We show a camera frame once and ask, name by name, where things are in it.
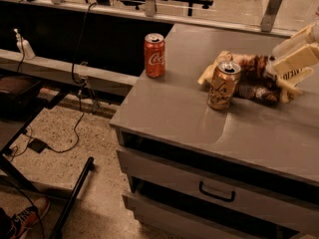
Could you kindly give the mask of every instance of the bottle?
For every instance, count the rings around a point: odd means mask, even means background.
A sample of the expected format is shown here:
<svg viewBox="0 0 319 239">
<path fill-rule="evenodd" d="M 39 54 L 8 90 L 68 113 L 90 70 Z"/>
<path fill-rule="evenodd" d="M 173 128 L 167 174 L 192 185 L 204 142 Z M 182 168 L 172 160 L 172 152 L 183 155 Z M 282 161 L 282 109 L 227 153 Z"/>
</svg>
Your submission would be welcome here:
<svg viewBox="0 0 319 239">
<path fill-rule="evenodd" d="M 24 55 L 24 58 L 26 60 L 32 60 L 36 55 L 34 54 L 31 45 L 27 40 L 25 40 L 18 32 L 18 29 L 14 29 L 14 32 L 16 32 L 16 38 L 17 38 L 17 46 L 19 51 Z"/>
</svg>

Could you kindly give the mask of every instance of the table leg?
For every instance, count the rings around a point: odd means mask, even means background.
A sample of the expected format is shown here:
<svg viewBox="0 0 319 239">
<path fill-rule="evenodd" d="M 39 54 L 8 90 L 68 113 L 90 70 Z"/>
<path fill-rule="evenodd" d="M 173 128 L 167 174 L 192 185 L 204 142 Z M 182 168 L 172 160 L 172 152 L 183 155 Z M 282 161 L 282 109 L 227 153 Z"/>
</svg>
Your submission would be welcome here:
<svg viewBox="0 0 319 239">
<path fill-rule="evenodd" d="M 0 155 L 0 169 L 3 170 L 10 178 L 14 179 L 22 188 L 39 192 L 39 190 L 17 170 L 3 155 Z"/>
<path fill-rule="evenodd" d="M 85 165 L 85 167 L 83 168 L 82 170 L 82 173 L 80 174 L 80 177 L 75 185 L 75 187 L 73 188 L 72 190 L 72 193 L 71 193 L 71 196 L 70 198 L 68 199 L 66 205 L 64 206 L 64 209 L 50 235 L 50 239 L 59 239 L 62 237 L 62 228 L 63 228 L 63 225 L 64 223 L 66 222 L 68 216 L 69 216 L 69 213 L 77 199 L 77 196 L 80 192 L 80 189 L 89 173 L 89 170 L 93 170 L 94 168 L 94 164 L 93 164 L 93 161 L 94 159 L 92 157 L 89 157 L 88 160 L 87 160 L 87 163 Z"/>
</svg>

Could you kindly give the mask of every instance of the coca-cola can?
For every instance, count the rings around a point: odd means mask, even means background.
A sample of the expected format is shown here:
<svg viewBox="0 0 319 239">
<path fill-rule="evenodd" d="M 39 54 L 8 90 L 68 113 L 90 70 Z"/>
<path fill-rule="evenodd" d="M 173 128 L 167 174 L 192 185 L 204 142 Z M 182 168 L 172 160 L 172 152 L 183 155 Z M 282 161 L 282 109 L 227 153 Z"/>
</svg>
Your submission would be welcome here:
<svg viewBox="0 0 319 239">
<path fill-rule="evenodd" d="M 240 80 L 241 68 L 232 61 L 222 61 L 215 68 L 208 93 L 208 105 L 215 110 L 225 110 Z"/>
<path fill-rule="evenodd" d="M 145 67 L 149 77 L 162 76 L 165 72 L 165 40 L 163 35 L 152 33 L 144 41 Z"/>
</svg>

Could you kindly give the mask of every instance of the label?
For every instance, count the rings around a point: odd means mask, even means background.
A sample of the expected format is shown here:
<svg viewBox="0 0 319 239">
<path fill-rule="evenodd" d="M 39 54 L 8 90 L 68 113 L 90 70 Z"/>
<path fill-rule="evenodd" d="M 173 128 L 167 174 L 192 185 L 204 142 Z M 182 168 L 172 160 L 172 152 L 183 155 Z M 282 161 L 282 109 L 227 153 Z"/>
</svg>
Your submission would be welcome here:
<svg viewBox="0 0 319 239">
<path fill-rule="evenodd" d="M 156 64 L 161 64 L 163 65 L 165 62 L 164 59 L 164 54 L 160 55 L 160 52 L 153 53 L 150 58 L 149 58 L 149 64 L 150 65 L 156 65 Z"/>
<path fill-rule="evenodd" d="M 208 93 L 208 104 L 213 109 L 223 110 L 229 107 L 229 102 L 239 80 L 226 81 L 218 74 L 220 74 L 219 69 L 216 69 Z"/>
</svg>

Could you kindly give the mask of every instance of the drawer handle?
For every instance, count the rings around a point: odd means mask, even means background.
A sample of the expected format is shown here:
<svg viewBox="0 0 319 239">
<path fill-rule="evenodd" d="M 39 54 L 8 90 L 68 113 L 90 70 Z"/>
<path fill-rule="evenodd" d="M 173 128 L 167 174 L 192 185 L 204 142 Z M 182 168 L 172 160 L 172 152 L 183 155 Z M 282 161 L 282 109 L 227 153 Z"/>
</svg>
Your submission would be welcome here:
<svg viewBox="0 0 319 239">
<path fill-rule="evenodd" d="M 224 202 L 232 202 L 233 200 L 235 200 L 235 195 L 236 195 L 235 191 L 231 191 L 230 198 L 225 198 L 225 197 L 221 197 L 221 196 L 218 196 L 218 195 L 214 195 L 214 194 L 208 193 L 207 191 L 204 191 L 202 189 L 202 186 L 203 186 L 203 182 L 201 181 L 199 183 L 199 191 L 200 191 L 200 193 L 202 193 L 204 195 L 210 196 L 212 198 L 215 198 L 215 199 L 218 199 L 218 200 L 221 200 L 221 201 L 224 201 Z"/>
</svg>

